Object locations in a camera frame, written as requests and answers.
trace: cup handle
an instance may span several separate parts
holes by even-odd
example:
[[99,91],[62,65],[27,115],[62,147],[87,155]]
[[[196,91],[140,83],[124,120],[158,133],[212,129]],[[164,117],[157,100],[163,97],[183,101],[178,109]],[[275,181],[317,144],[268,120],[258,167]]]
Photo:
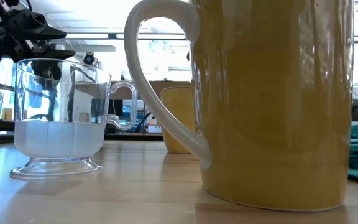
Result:
[[205,138],[184,126],[164,107],[146,80],[140,66],[137,34],[140,24],[154,17],[165,17],[175,21],[185,31],[186,38],[195,43],[200,32],[197,8],[179,0],[143,0],[139,2],[127,18],[124,46],[131,77],[146,105],[176,140],[197,156],[203,165],[208,165],[211,154]]
[[136,122],[137,113],[137,90],[134,84],[129,81],[118,81],[110,87],[110,94],[115,93],[121,87],[128,87],[132,92],[132,108],[131,108],[131,121],[129,124],[120,124],[118,116],[113,114],[107,115],[107,122],[114,124],[118,129],[127,131],[130,130]]

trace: equipment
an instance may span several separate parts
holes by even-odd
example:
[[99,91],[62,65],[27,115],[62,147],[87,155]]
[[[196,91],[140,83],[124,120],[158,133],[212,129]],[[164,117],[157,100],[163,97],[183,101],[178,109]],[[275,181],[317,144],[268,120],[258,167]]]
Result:
[[94,56],[94,52],[87,52],[83,61],[85,65],[92,65],[95,67],[99,64],[99,60]]
[[114,114],[116,116],[123,116],[123,102],[122,100],[109,100],[108,114]]
[[29,9],[11,9],[19,0],[0,0],[0,60],[10,57],[14,62],[27,58],[66,59],[71,50],[56,50],[50,39],[61,39],[66,33],[52,28],[45,17]]

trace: cable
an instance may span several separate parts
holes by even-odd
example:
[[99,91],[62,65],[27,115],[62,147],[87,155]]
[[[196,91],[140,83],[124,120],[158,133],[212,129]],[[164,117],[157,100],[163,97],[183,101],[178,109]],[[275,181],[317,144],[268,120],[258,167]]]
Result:
[[137,125],[136,129],[135,129],[135,133],[140,132],[140,127],[143,125],[143,123],[146,121],[146,119],[150,116],[150,114],[152,114],[151,112],[148,112],[142,119],[142,121]]
[[30,12],[32,12],[32,6],[30,3],[30,0],[26,0],[27,1],[27,6],[29,7]]
[[114,103],[114,100],[115,99],[112,99],[112,110],[114,111],[114,115],[117,116],[117,113],[116,113],[116,104]]

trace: liquid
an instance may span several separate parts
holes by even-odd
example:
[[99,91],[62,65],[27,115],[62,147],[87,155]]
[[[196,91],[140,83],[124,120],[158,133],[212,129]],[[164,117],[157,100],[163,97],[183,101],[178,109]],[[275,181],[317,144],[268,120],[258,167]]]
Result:
[[351,124],[350,0],[193,0],[196,128],[208,192],[281,210],[342,203]]
[[32,158],[79,158],[103,145],[106,124],[20,121],[15,123],[15,146]]

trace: table surface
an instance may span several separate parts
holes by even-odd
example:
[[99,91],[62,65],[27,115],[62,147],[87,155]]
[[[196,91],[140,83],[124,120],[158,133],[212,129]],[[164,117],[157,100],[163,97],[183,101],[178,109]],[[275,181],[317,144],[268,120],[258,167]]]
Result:
[[0,146],[0,223],[357,223],[358,183],[344,206],[293,213],[235,205],[201,187],[198,160],[167,154],[162,142],[106,141],[97,174],[48,181],[9,178],[28,157]]

